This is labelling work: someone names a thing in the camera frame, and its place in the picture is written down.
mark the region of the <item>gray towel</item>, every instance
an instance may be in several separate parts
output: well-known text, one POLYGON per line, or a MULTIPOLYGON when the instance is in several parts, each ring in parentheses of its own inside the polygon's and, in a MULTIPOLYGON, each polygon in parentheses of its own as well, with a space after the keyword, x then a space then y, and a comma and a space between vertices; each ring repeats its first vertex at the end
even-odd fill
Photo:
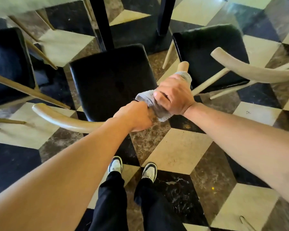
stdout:
MULTIPOLYGON (((185 71, 178 71, 176 72, 176 74, 181 75, 181 77, 185 79, 185 81, 187 81, 189 85, 191 84, 192 77, 189 75, 189 73, 185 71)), ((139 93, 136 96, 135 100, 146 102, 148 107, 154 110, 154 113, 160 122, 167 121, 172 115, 157 103, 153 96, 154 91, 155 90, 149 90, 139 93)))

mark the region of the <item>black cushion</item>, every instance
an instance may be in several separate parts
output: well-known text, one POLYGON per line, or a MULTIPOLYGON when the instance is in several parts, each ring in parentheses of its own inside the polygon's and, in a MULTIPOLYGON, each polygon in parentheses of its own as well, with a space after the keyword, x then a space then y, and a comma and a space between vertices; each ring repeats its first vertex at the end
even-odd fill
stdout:
MULTIPOLYGON (((193 79, 192 89, 224 68, 210 55, 217 47, 221 47, 240 61, 249 63, 241 33, 231 24, 174 33, 173 40, 180 61, 189 62, 188 72, 193 79)), ((248 82, 249 80, 230 71, 201 93, 242 85, 248 82)))
POLYGON ((141 44, 78 59, 70 68, 89 121, 106 121, 138 93, 157 87, 141 44))
MULTIPOLYGON (((18 28, 0 30, 0 75, 35 88, 33 70, 22 32, 18 28)), ((0 105, 28 96, 0 84, 0 105)))

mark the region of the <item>black pants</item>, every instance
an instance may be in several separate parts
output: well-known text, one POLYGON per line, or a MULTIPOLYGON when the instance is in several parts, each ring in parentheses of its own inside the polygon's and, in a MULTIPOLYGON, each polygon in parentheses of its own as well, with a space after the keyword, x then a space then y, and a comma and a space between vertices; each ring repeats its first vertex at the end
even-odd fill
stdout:
MULTIPOLYGON (((144 178, 136 187, 134 200, 141 206, 145 231, 186 231, 166 198, 153 189, 153 182, 144 178)), ((127 196, 119 172, 111 172, 99 187, 93 221, 89 231, 128 231, 127 196)))

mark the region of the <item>foot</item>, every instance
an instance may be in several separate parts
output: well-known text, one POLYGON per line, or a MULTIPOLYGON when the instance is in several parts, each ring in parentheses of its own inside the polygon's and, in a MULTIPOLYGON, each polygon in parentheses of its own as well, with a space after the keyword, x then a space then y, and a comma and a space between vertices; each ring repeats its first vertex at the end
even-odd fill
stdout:
POLYGON ((150 178, 151 181, 154 182, 157 174, 158 168, 156 164, 150 162, 147 163, 147 165, 145 166, 144 171, 142 172, 142 178, 150 178))
POLYGON ((112 171, 117 171, 119 173, 122 173, 123 170, 123 163, 122 159, 119 156, 114 156, 112 158, 111 163, 108 166, 108 174, 112 171))

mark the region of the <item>hand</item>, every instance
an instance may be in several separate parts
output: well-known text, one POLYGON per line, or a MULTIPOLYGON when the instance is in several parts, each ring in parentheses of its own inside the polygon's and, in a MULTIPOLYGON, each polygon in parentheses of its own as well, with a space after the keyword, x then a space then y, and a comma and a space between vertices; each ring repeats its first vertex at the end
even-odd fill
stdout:
POLYGON ((190 106, 196 103, 189 84, 178 74, 173 74, 162 81, 154 92, 154 98, 168 112, 177 115, 183 115, 190 106))
POLYGON ((132 101, 121 107, 113 117, 124 120, 130 125, 131 132, 143 131, 152 126, 148 105, 144 101, 132 101))

